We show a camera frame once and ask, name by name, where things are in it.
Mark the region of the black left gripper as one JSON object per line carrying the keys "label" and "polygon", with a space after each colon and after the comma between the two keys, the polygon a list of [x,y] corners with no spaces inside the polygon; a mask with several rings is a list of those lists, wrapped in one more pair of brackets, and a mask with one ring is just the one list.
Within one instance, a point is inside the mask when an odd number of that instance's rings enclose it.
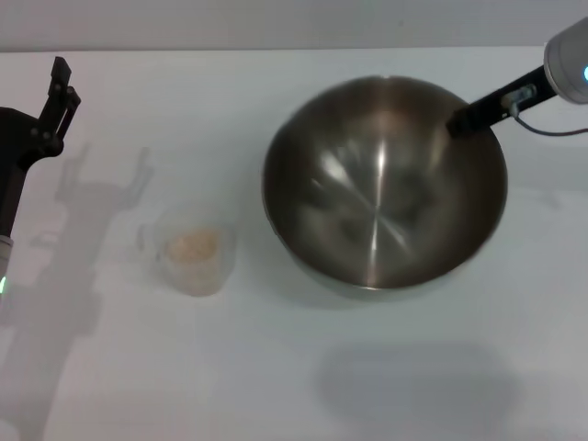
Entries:
{"label": "black left gripper", "polygon": [[0,236],[11,235],[28,170],[37,161],[63,151],[63,139],[81,104],[69,85],[71,74],[67,61],[56,56],[39,121],[13,108],[0,107]]}

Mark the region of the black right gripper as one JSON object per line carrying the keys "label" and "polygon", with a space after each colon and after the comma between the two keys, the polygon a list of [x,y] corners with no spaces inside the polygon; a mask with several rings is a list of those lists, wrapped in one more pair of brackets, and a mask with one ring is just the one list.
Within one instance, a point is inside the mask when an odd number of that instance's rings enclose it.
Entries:
{"label": "black right gripper", "polygon": [[475,103],[457,109],[447,121],[447,132],[458,139],[486,130],[511,116],[511,110],[527,110],[555,96],[545,68],[537,67]]}

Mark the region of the stainless steel mixing bowl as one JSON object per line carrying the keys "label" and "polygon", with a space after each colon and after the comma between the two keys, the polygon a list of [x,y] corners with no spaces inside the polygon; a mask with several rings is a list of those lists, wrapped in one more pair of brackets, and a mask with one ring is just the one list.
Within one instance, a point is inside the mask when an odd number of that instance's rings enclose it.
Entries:
{"label": "stainless steel mixing bowl", "polygon": [[368,76],[304,103],[261,174],[265,215],[303,266],[356,288],[418,287],[492,238],[508,177],[490,130],[453,138],[464,100],[424,80]]}

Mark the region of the beige rice grains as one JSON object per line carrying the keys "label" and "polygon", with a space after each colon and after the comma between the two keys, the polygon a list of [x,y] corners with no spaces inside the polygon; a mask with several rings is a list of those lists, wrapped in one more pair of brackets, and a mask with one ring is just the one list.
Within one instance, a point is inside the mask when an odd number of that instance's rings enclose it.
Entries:
{"label": "beige rice grains", "polygon": [[189,274],[213,274],[219,269],[220,240],[220,233],[215,229],[183,232],[166,244],[166,263]]}

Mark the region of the clear plastic measuring cup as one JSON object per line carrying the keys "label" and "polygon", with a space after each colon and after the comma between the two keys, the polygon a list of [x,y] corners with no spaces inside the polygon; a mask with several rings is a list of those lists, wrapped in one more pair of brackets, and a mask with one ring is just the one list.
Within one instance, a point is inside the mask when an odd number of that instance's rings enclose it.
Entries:
{"label": "clear plastic measuring cup", "polygon": [[[220,233],[219,269],[209,275],[174,270],[165,260],[164,248],[175,236],[194,229],[210,228]],[[207,297],[221,291],[234,268],[236,238],[232,228],[210,222],[157,222],[138,228],[136,244],[148,267],[170,288],[191,297]]]}

